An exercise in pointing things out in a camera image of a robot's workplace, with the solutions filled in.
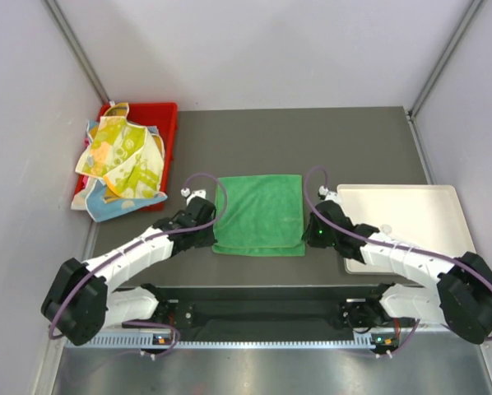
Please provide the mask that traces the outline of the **green microfiber towel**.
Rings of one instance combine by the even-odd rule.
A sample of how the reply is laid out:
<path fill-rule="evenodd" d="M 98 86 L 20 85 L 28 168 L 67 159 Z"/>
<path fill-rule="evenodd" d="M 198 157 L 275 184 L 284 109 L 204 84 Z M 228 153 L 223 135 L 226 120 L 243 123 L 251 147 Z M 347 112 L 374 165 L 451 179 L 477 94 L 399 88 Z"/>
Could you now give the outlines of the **green microfiber towel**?
<path fill-rule="evenodd" d="M 215 204 L 224 215 L 213 227 L 214 253 L 256 258 L 305 255 L 301 175 L 233 176 L 220 182 Z"/>

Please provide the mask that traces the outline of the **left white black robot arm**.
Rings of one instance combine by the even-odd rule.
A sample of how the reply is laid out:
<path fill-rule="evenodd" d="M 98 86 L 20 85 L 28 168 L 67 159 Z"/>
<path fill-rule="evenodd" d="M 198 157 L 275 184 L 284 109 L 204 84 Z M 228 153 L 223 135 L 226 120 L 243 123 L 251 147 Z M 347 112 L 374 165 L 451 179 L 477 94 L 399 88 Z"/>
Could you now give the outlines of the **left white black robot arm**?
<path fill-rule="evenodd" d="M 74 346 L 83 346 L 101 330 L 123 323 L 164 324 L 169 306 L 160 300 L 156 287 L 119 287 L 178 253 L 213 245 L 215 218 L 216 206 L 198 191 L 183 210 L 159 219 L 126 244 L 84 262 L 65 261 L 40 308 L 50 322 L 50 337 L 64 337 Z"/>

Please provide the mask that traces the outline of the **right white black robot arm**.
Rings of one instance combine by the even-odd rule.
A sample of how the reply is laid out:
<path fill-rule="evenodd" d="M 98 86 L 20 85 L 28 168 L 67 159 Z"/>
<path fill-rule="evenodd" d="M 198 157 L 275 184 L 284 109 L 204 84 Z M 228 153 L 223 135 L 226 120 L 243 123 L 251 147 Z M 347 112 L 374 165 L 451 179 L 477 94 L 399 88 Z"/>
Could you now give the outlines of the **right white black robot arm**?
<path fill-rule="evenodd" d="M 327 199 L 312 207 L 303 239 L 411 281 L 411 286 L 385 286 L 367 304 L 372 323 L 413 318 L 440 323 L 473 344 L 492 341 L 492 270 L 479 254 L 450 257 L 409 245 L 375 226 L 353 223 L 338 202 Z"/>

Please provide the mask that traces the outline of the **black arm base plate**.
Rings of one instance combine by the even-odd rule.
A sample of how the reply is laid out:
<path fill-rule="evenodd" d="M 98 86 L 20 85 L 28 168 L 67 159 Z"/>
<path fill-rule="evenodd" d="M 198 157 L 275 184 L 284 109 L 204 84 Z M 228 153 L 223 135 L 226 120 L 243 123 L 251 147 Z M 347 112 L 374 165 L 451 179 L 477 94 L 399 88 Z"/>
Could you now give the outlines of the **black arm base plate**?
<path fill-rule="evenodd" d="M 124 326 L 168 324 L 184 340 L 272 341 L 341 338 L 374 328 L 399 328 L 378 298 L 384 286 L 246 286 L 151 288 L 159 300 L 150 318 Z"/>

